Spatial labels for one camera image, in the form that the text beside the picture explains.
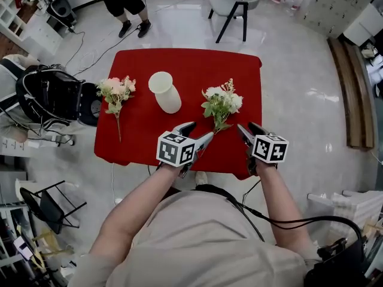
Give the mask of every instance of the white floor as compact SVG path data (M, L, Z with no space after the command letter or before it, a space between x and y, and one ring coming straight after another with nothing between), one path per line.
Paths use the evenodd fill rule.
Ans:
M105 53L100 62L78 77L97 82L108 76L113 58L120 50L182 47L234 51L258 56L263 66L263 125L290 141L287 161L279 165L293 197L307 212L307 193L340 193L369 189L375 185L377 163L368 152L346 146L345 111L338 75L323 36L294 22L275 5L262 1L249 13L248 39L242 42L242 19L232 20L220 44L215 44L224 18L208 20L203 0L146 0L153 23L142 39L137 31ZM131 17L133 25L138 17ZM84 45L68 65L76 73L119 41L120 23L102 2L78 12L76 31L85 31ZM54 62L65 64L80 45L81 35L68 35ZM86 253L102 221L114 206L111 165L93 153L94 129L77 136L75 146L41 148L28 163L30 179L50 185L62 179L79 185L88 205L77 214L79 230L64 228L62 237L77 255ZM115 165L116 197L124 197L148 176L146 166ZM233 175L209 174L212 184L242 198L256 178L238 181ZM177 181L178 188L192 188L193 175ZM261 187L247 204L266 213ZM267 223L255 220L265 238L272 241Z

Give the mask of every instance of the white box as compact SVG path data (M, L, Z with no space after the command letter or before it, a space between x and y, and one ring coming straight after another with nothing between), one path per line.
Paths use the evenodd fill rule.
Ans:
M252 156L265 163L283 163L286 158L288 141L275 135L257 135Z
M193 161L195 145L194 139L166 131L158 138L156 158L180 167Z

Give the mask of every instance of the bag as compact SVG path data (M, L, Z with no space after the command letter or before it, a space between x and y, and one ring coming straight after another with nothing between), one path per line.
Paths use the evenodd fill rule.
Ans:
M69 125L78 120L96 126L98 114L92 109L101 106L97 88L44 65L30 66L16 82L16 95L24 113L35 123L49 127L53 123Z

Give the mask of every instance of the red table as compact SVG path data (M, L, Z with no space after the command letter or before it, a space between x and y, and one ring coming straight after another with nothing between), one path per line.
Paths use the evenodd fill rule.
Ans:
M106 114L102 102L97 126L95 154L110 163L130 162L156 166L157 138L175 126L196 121L191 138L198 138L214 127L213 118L204 118L201 91L224 84L233 78L236 93L244 97L240 113L231 115L227 123L233 126L214 135L203 157L193 170L233 173L239 179L248 177L245 165L246 146L236 129L239 123L262 123L260 67L256 56L199 49L139 49L120 51L113 61L110 78L136 79L136 92L121 110L122 142L118 140L117 123L113 114ZM181 109L167 114L159 107L148 88L148 80L157 71L169 72L182 101Z

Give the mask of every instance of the artificial flower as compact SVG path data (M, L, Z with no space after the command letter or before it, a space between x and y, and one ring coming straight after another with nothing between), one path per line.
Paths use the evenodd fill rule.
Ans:
M131 81L127 76L123 81L119 78L106 79L101 81L97 88L99 96L104 96L105 101L108 103L108 109L105 111L107 114L114 114L117 119L118 137L121 142L120 131L120 111L122 109L123 101L132 97L131 92L136 90L136 80Z
M242 96L234 93L233 79L228 80L225 84L218 87L209 87L206 93L202 91L203 96L207 100L201 106L205 108L203 115L205 118L213 116L214 133L220 130L228 129L231 124L226 124L226 120L230 114L239 112L242 107Z

